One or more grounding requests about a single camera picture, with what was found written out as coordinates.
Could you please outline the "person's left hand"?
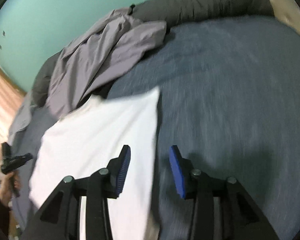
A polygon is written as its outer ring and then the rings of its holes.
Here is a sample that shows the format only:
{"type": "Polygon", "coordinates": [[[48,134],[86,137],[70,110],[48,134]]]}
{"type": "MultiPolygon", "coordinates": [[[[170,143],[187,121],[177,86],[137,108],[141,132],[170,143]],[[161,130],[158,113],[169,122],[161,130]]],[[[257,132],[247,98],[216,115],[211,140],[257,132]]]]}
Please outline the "person's left hand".
{"type": "Polygon", "coordinates": [[[4,176],[0,184],[0,201],[8,207],[11,201],[13,189],[20,190],[21,182],[18,171],[13,171],[4,176]]]}

